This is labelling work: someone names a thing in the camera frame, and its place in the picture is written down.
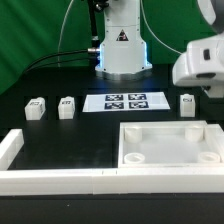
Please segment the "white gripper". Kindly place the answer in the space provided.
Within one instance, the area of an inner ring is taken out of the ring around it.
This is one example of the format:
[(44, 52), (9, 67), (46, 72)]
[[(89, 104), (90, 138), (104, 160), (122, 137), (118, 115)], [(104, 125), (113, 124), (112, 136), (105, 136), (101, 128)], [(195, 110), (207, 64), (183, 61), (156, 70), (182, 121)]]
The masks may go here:
[(224, 98), (224, 81), (209, 80), (206, 81), (202, 88), (209, 98)]

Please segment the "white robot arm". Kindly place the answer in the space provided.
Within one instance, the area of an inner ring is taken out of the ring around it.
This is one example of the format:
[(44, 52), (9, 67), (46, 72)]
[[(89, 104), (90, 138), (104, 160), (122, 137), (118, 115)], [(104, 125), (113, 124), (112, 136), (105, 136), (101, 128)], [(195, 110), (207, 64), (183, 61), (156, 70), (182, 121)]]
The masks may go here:
[[(224, 97), (224, 0), (197, 0), (205, 21), (216, 35), (187, 45), (172, 69), (176, 86), (204, 89), (211, 98)], [(140, 35), (145, 18), (142, 0), (94, 0), (104, 13), (105, 38), (96, 52), (96, 75), (110, 80), (133, 80), (152, 69), (147, 44)]]

